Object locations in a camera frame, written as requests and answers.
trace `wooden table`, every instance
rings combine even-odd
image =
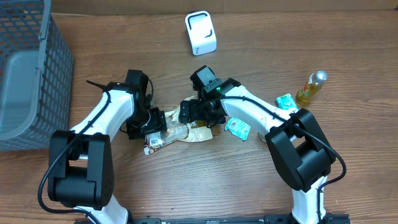
[[[214,14],[217,51],[198,57],[192,55],[184,17],[56,17],[75,57],[70,126],[101,98],[101,90],[85,80],[122,82],[129,68],[153,80],[154,102],[163,110],[195,94],[189,76],[202,65],[268,102],[294,95],[312,72],[324,69],[329,80],[308,108],[348,167],[342,181],[326,188],[325,207],[349,213],[355,224],[397,223],[396,11]],[[144,155],[142,140],[118,133],[112,150],[120,204],[134,217],[289,213],[291,190],[257,132],[242,142],[223,127],[213,128],[210,141],[175,142],[151,156]],[[71,223],[81,217],[39,207],[37,187],[48,153],[0,153],[0,223]],[[330,178],[340,172],[334,163]]]

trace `small white box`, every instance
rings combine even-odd
[[[217,38],[210,14],[199,11],[188,14],[185,25],[192,45],[192,53],[201,55],[213,52],[217,48]]]

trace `gray plastic bin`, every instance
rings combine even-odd
[[[51,0],[0,1],[0,151],[68,128],[73,57],[50,12]]]

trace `bottle cap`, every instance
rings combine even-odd
[[[315,75],[315,83],[323,83],[327,78],[328,74],[323,70],[319,70]]]

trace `yellow bottle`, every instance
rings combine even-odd
[[[321,89],[327,78],[328,74],[325,71],[320,70],[313,73],[304,88],[297,92],[296,103],[300,103],[303,106],[308,105],[311,98]]]

